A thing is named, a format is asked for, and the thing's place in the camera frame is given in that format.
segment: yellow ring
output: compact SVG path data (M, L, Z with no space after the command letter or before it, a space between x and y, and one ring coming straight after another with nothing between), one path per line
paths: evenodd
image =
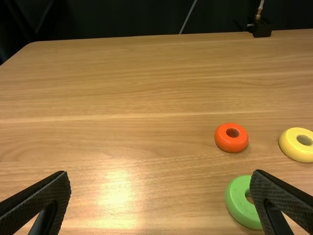
M302 163L313 162L313 132L300 127L284 131L279 146L288 157Z

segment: ring hole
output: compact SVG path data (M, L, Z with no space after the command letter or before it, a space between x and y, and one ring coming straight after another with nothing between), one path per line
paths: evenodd
M299 135L297 136L297 141L299 141L299 143L306 145L306 146L310 146L312 145L313 141L311 140L310 137L307 137L305 135Z
M236 137L239 136L239 131L234 129L234 128L229 128L229 129L226 130L226 134L229 137L236 138Z
M245 192L245 196L249 203L254 204L249 189L247 189L247 191Z

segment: table surface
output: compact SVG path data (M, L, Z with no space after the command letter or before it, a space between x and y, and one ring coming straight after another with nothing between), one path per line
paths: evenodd
M31 43L0 67L0 200L66 170L61 235L263 234L224 191L263 169L313 194L313 164L277 142L313 129L312 63L313 30ZM225 122L246 150L215 145Z

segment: wooden table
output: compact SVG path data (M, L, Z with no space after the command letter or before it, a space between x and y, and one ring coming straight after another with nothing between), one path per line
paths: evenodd
M224 190L263 169L313 194L313 164L277 142L313 129L312 64L313 30L29 44L0 67L0 200L66 170L61 235L262 234ZM249 134L238 154L213 138L230 121Z

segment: orange ring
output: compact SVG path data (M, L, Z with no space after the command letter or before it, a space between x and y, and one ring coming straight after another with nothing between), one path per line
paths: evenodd
M214 135L216 145L222 150L237 153L248 145L248 133L236 123L225 123L220 125Z

